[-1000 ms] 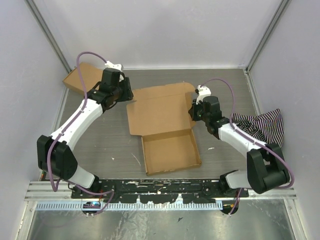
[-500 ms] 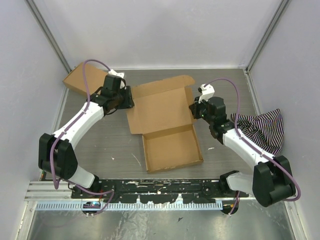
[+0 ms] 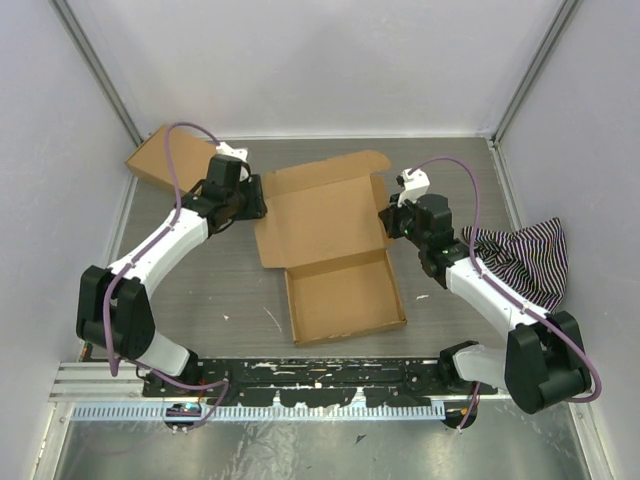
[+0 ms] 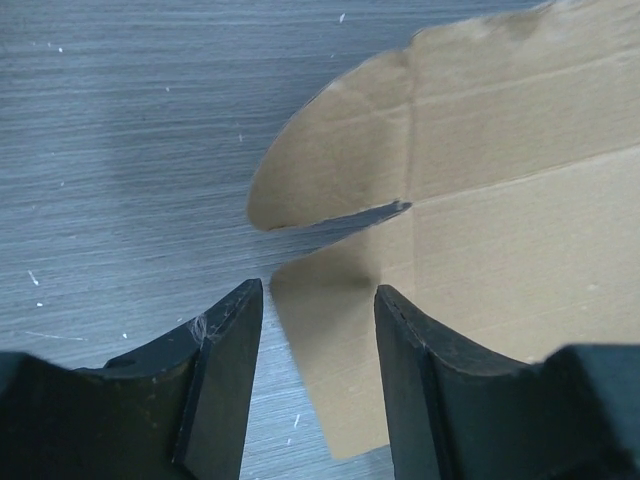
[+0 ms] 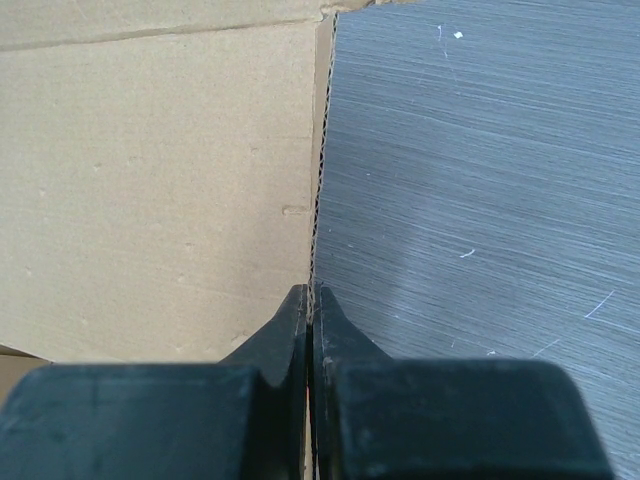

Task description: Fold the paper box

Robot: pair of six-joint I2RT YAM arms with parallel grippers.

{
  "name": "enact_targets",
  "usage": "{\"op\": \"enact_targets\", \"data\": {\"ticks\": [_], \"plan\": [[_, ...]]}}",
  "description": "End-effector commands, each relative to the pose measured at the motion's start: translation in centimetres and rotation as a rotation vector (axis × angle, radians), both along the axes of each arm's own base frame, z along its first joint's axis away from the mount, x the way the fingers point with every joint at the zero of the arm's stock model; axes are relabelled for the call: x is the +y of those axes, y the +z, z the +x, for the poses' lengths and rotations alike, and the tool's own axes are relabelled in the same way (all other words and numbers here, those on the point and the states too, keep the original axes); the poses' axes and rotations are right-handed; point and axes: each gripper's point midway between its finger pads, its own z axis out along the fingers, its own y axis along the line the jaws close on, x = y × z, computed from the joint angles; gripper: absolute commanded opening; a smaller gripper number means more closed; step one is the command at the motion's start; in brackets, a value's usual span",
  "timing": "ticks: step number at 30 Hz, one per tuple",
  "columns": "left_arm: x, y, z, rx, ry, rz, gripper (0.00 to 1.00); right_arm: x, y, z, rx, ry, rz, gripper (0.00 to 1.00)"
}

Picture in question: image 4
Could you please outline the cardboard box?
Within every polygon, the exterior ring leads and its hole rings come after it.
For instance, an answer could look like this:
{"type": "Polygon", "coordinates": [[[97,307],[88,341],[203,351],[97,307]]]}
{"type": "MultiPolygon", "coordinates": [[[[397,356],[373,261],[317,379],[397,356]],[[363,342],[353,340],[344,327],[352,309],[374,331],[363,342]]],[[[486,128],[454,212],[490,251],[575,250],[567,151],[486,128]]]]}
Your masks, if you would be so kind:
{"type": "Polygon", "coordinates": [[[556,1],[418,32],[335,79],[251,186],[262,231],[401,203],[270,292],[331,455],[388,441],[381,284],[534,360],[639,339],[639,5],[556,1]]]}

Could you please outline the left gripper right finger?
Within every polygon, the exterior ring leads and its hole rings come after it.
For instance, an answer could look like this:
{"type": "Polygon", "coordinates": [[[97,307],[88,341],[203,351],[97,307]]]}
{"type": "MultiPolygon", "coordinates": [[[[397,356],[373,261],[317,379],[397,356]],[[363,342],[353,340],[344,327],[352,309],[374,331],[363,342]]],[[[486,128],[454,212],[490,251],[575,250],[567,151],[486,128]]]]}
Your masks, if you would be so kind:
{"type": "Polygon", "coordinates": [[[526,364],[389,285],[374,316],[398,479],[635,479],[639,349],[572,344],[526,364]]]}

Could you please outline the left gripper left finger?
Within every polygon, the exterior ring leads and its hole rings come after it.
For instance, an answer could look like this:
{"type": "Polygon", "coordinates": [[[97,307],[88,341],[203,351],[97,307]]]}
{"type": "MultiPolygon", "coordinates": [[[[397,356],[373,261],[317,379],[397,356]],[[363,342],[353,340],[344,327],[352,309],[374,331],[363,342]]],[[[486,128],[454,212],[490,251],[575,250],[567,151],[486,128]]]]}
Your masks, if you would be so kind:
{"type": "Polygon", "coordinates": [[[98,369],[1,355],[5,479],[236,479],[263,319],[249,279],[98,369]]]}

